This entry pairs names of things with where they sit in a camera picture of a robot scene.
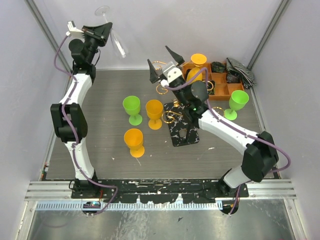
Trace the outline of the clear champagne flute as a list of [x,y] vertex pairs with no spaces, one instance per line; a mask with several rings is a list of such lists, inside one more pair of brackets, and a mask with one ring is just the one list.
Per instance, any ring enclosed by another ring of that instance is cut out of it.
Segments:
[[[109,23],[107,13],[109,12],[110,8],[107,5],[100,6],[98,9],[95,10],[95,15],[98,17],[103,17],[106,23]],[[118,33],[112,27],[110,30],[109,37],[111,39],[112,47],[115,53],[121,58],[124,59],[128,56],[128,49],[124,44],[122,38],[118,35]]]

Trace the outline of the gold wine glass rack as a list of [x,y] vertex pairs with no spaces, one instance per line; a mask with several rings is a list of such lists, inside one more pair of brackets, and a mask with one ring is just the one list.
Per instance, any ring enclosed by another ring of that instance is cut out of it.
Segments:
[[[157,70],[160,84],[160,75],[163,74],[162,69]],[[201,73],[205,73],[205,80],[197,80],[194,78],[187,82],[186,94],[187,100],[178,100],[178,107],[170,102],[164,105],[164,116],[168,121],[169,134],[172,145],[182,147],[186,145],[196,144],[200,141],[198,129],[200,123],[204,120],[204,114],[210,113],[212,108],[209,107],[209,94],[207,92],[209,72],[206,67],[200,69],[195,75],[198,77]]]

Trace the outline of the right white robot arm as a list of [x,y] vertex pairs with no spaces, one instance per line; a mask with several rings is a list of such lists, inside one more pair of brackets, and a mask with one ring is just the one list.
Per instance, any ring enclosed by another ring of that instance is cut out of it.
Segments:
[[147,62],[150,82],[160,83],[173,92],[191,125],[219,137],[243,156],[241,165],[230,169],[218,180],[220,193],[231,197],[242,184],[260,183],[279,160],[272,135],[266,131],[258,134],[247,130],[218,114],[210,106],[208,81],[185,81],[181,68],[185,62],[183,57],[171,49],[168,52],[174,61],[161,70],[157,70],[151,61]]

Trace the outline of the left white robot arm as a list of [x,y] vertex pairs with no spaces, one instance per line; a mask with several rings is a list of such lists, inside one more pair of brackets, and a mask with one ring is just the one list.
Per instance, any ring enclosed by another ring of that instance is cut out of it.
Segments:
[[75,170],[72,190],[88,198],[99,195],[102,185],[91,164],[86,137],[88,123],[82,104],[96,78],[95,55],[108,41],[113,24],[77,28],[73,21],[67,24],[66,38],[71,37],[68,48],[72,57],[72,69],[66,72],[72,82],[59,103],[50,107],[55,135],[67,147]]

